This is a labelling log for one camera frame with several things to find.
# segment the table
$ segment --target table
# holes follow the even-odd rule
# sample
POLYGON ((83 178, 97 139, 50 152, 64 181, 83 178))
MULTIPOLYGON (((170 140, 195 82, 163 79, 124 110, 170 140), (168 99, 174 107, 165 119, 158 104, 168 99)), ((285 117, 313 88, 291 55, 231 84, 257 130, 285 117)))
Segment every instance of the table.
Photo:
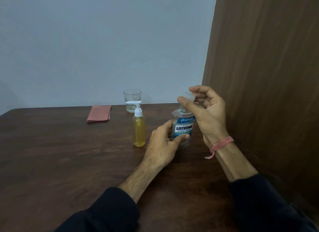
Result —
MULTIPOLYGON (((147 143, 133 146, 132 117, 114 105, 111 120, 87 124, 91 107, 14 109, 0 116, 0 230, 53 231, 117 186, 144 156, 154 129, 178 104, 142 105, 147 143)), ((227 179, 198 125, 191 146, 151 182, 137 231, 237 231, 227 179)))

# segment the bracelet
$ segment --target bracelet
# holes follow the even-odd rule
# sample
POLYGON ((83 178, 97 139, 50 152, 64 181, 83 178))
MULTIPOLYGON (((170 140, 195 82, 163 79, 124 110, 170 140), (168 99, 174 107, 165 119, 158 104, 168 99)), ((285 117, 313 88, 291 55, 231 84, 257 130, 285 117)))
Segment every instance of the bracelet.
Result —
POLYGON ((225 145, 229 144, 230 142, 233 142, 233 138, 228 136, 220 141, 218 141, 218 143, 216 145, 212 145, 212 147, 210 148, 210 151, 211 151, 211 156, 206 156, 205 159, 210 159, 210 158, 213 158, 214 155, 215 155, 215 151, 216 150, 219 150, 221 148, 223 148, 225 145))

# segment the drinking glass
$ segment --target drinking glass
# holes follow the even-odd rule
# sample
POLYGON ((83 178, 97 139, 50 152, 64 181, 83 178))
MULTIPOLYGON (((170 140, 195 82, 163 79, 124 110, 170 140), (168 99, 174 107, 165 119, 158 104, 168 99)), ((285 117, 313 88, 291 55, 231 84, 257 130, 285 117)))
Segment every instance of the drinking glass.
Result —
MULTIPOLYGON (((124 99, 125 102, 127 101, 141 101, 142 98, 142 91, 139 89, 127 89, 124 92, 124 99)), ((134 113, 135 109, 136 109, 136 105, 135 104, 126 104, 126 111, 130 112, 130 113, 134 113)))

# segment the bottle label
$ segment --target bottle label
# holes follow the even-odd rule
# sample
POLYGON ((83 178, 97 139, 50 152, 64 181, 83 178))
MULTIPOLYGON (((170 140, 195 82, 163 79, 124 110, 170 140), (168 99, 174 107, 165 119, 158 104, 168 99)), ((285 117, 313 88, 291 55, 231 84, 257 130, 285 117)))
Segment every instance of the bottle label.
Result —
POLYGON ((179 135, 184 135, 184 134, 191 135, 195 120, 196 120, 195 116, 190 117, 190 118, 179 118, 177 120, 177 125, 175 126, 174 138, 176 138, 179 135))

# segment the yellow liquid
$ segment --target yellow liquid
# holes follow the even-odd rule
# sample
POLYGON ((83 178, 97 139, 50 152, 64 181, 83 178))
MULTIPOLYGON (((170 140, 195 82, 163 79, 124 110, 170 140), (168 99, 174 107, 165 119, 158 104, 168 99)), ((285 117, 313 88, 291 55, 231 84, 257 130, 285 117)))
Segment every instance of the yellow liquid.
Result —
POLYGON ((136 147, 145 145, 145 117, 133 117, 133 143, 136 147))

